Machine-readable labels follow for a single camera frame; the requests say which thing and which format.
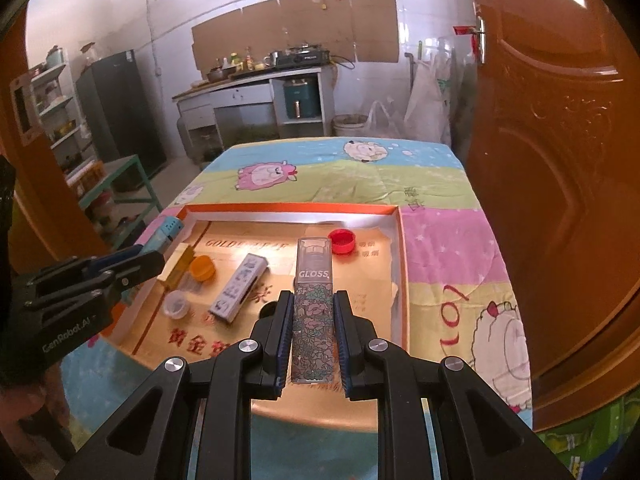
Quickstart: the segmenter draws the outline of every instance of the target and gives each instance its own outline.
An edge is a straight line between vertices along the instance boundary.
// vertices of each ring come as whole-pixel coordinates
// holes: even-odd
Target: silver screw
[[[459,357],[451,356],[444,359],[444,365],[452,372],[459,372],[465,365],[465,362]]]
[[[184,366],[184,361],[179,357],[172,357],[164,362],[164,369],[168,372],[177,372]]]
[[[238,343],[238,348],[241,352],[253,352],[256,348],[258,348],[258,342],[253,339],[243,339]]]
[[[387,348],[389,348],[389,343],[387,343],[384,339],[372,339],[369,341],[369,348],[371,348],[374,352],[384,352]]]

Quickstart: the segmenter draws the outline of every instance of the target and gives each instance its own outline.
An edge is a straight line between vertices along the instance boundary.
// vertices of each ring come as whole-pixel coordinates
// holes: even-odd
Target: white plastic bag
[[[438,52],[429,61],[417,61],[416,65],[414,89],[404,115],[405,138],[451,146],[451,60],[445,52]]]
[[[380,120],[377,113],[377,108],[382,111],[384,120]],[[371,109],[369,110],[369,117],[364,126],[363,134],[365,137],[377,137],[379,139],[399,139],[400,133],[396,123],[391,118],[391,115],[386,110],[385,105],[380,101],[373,101]]]

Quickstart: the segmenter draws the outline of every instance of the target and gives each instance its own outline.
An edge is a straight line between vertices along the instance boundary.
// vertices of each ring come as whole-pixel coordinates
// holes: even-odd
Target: door handle
[[[478,64],[483,65],[486,61],[486,29],[484,18],[476,15],[476,34],[478,35]]]

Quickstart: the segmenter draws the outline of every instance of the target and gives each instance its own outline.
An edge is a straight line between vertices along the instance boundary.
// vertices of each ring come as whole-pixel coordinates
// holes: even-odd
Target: black refrigerator
[[[166,155],[149,110],[133,50],[95,61],[76,81],[78,97],[103,162],[138,154],[151,178],[165,164]],[[136,168],[119,177],[120,192],[142,185]]]

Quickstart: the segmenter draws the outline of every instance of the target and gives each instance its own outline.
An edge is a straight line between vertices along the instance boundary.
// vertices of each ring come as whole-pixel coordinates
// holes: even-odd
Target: teal container
[[[307,77],[285,81],[284,101],[289,119],[319,117],[321,111],[318,79]]]

